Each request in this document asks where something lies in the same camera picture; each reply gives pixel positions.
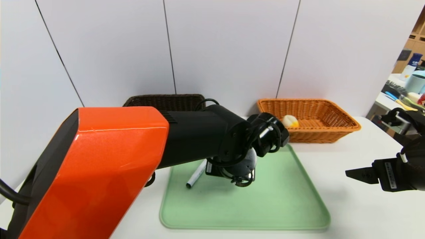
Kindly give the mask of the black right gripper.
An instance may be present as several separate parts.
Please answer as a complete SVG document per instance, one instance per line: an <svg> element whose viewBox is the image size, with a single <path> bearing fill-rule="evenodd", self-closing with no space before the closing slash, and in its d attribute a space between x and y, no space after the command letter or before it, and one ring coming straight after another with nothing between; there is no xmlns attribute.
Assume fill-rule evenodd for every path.
<svg viewBox="0 0 425 239"><path fill-rule="evenodd" d="M385 192L424 191L424 159L378 159L372 167L346 170L347 177L367 184L381 184Z"/></svg>

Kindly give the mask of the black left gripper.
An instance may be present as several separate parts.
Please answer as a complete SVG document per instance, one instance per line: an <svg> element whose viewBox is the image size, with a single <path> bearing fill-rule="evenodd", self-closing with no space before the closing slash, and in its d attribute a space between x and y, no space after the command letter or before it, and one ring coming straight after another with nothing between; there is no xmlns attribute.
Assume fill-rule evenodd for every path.
<svg viewBox="0 0 425 239"><path fill-rule="evenodd" d="M206 175L208 176L215 176L215 177L223 177L222 173L220 171L220 167L213 165L212 163L208 162L206 163Z"/></svg>

